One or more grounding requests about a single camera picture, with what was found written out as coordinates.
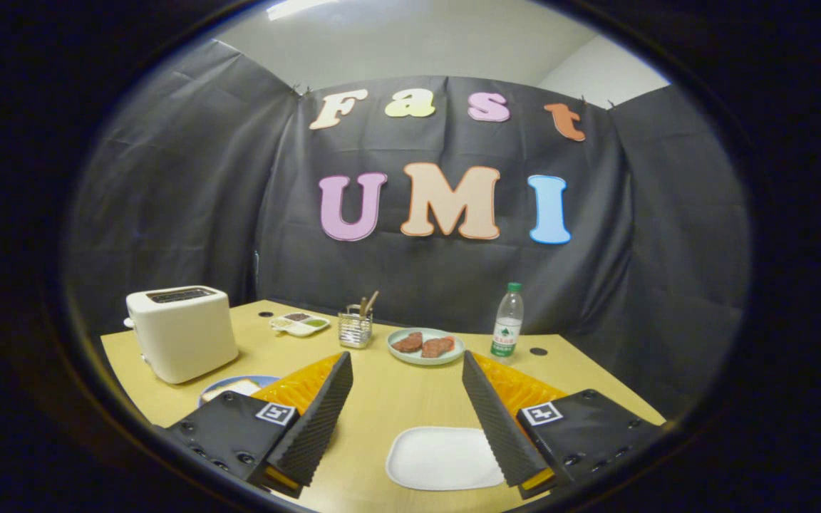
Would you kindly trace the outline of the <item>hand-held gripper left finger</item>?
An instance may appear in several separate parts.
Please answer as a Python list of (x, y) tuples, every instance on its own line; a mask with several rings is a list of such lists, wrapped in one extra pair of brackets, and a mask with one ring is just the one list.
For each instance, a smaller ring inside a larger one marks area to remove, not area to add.
[(252, 394), (222, 390), (166, 440), (251, 486), (296, 499), (315, 477), (354, 383), (351, 354), (322, 358)]

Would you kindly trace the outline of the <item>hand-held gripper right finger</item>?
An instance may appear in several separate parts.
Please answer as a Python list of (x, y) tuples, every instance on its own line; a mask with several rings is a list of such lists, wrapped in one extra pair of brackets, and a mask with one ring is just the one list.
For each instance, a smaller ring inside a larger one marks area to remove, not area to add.
[(472, 351), (463, 355), (462, 382), (506, 484), (522, 499), (593, 481), (664, 432), (597, 390), (565, 393)]

